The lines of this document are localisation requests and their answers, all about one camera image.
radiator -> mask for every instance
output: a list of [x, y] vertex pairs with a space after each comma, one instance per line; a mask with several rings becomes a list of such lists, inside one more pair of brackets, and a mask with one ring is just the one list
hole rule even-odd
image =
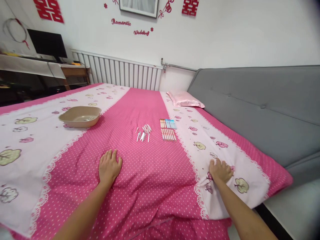
[[159, 90], [163, 67], [71, 49], [74, 60], [91, 68], [91, 83]]

white wall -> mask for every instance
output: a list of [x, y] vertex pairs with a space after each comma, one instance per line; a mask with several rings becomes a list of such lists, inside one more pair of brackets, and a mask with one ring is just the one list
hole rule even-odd
[[[154, 65], [163, 57], [196, 69], [320, 64], [320, 20], [313, 0], [202, 0], [196, 18], [182, 15], [183, 0], [175, 0], [172, 12], [156, 20], [120, 12], [111, 0], [59, 0], [65, 24], [40, 19], [32, 0], [8, 2], [30, 27], [62, 34], [67, 48]], [[166, 2], [160, 0], [159, 10]], [[13, 17], [4, 0], [0, 13], [1, 25]], [[112, 25], [112, 18], [132, 25]], [[148, 37], [133, 34], [151, 27]], [[0, 41], [8, 49], [30, 53], [3, 33]], [[168, 69], [160, 90], [187, 89], [192, 76]]]

satin pillowcase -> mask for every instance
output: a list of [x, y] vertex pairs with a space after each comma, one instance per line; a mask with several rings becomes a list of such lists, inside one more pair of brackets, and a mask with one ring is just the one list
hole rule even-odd
[[201, 107], [204, 108], [204, 104], [198, 99], [194, 98], [190, 93], [185, 91], [170, 91], [167, 92], [173, 101], [175, 107]]

table leg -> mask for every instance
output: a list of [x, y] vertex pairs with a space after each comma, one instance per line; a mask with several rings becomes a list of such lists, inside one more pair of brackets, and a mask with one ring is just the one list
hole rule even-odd
[[67, 90], [67, 91], [70, 91], [71, 89], [70, 89], [70, 86], [69, 86], [69, 84], [68, 84], [67, 79], [64, 79], [63, 82], [64, 82], [64, 86], [66, 87], [66, 90]]
[[88, 83], [88, 85], [90, 85], [89, 73], [88, 73], [88, 70], [86, 70], [86, 71], [87, 71], [87, 75], [86, 75], [87, 83]]

framed picture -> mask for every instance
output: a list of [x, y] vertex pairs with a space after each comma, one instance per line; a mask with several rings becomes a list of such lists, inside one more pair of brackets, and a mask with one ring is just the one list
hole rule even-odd
[[159, 0], [119, 0], [121, 11], [157, 18]]

